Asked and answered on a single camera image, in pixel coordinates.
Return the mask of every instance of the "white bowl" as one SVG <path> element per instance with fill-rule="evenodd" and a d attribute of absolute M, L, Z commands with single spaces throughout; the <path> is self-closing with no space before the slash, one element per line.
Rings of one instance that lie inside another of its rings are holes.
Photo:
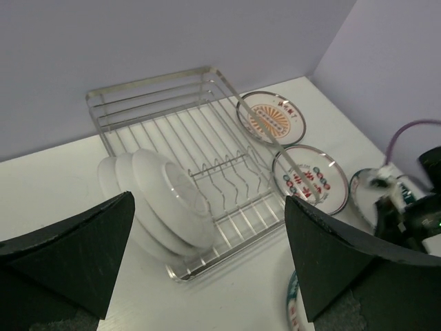
<path fill-rule="evenodd" d="M 116 180 L 115 163 L 116 157 L 107 157 L 98 165 L 99 183 L 105 199 L 111 199 L 121 193 L 118 181 Z M 183 258 L 163 247 L 143 228 L 136 217 L 133 220 L 130 236 L 155 259 L 170 265 L 182 264 Z"/>
<path fill-rule="evenodd" d="M 198 250 L 176 236 L 154 213 L 139 190 L 132 168 L 132 154 L 123 153 L 116 160 L 116 178 L 122 191 L 130 191 L 135 198 L 135 215 L 143 227 L 159 243 L 173 253 L 187 257 L 198 254 Z"/>
<path fill-rule="evenodd" d="M 139 188 L 161 220 L 184 241 L 208 248 L 214 224 L 208 205 L 185 171 L 161 154 L 137 150 L 132 160 Z"/>

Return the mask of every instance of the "white wall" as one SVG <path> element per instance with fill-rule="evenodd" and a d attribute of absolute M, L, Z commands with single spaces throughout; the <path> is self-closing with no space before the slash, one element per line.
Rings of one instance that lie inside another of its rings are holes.
<path fill-rule="evenodd" d="M 2 0 L 0 161 L 94 134 L 88 90 L 204 65 L 310 74 L 355 0 Z"/>
<path fill-rule="evenodd" d="M 406 122 L 441 119 L 441 1 L 358 0 L 313 82 L 383 151 Z M 416 159 L 441 145 L 441 127 L 409 129 L 393 161 L 421 174 Z"/>

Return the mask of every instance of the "dish rack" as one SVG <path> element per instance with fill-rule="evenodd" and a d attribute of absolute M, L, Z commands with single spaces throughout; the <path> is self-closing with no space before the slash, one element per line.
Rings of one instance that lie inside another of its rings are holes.
<path fill-rule="evenodd" d="M 167 265 L 169 276 L 176 281 L 207 272 L 284 224 L 285 202 L 271 171 L 277 152 L 313 197 L 318 197 L 298 166 L 215 68 L 93 90 L 86 101 L 110 156 L 139 148 L 164 154 L 188 171 L 208 202 L 216 229 L 214 245 L 198 257 L 186 258 L 180 266 Z M 240 126 L 237 103 L 272 144 L 257 141 Z"/>

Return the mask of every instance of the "purple cable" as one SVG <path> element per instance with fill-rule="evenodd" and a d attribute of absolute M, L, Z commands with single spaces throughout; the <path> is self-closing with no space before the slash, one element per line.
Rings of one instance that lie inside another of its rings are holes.
<path fill-rule="evenodd" d="M 391 141 L 389 142 L 389 145 L 387 146 L 386 149 L 386 159 L 384 160 L 384 166 L 387 166 L 390 162 L 391 162 L 391 158 L 392 158 L 392 150 L 393 147 L 395 146 L 398 137 L 407 129 L 411 128 L 412 126 L 417 126 L 420 124 L 433 124 L 436 126 L 441 126 L 441 121 L 437 120 L 437 119 L 418 119 L 417 121 L 412 121 L 408 124 L 405 124 L 404 126 L 401 127 L 401 129 L 399 129 L 397 132 L 395 132 L 395 134 L 393 135 Z"/>

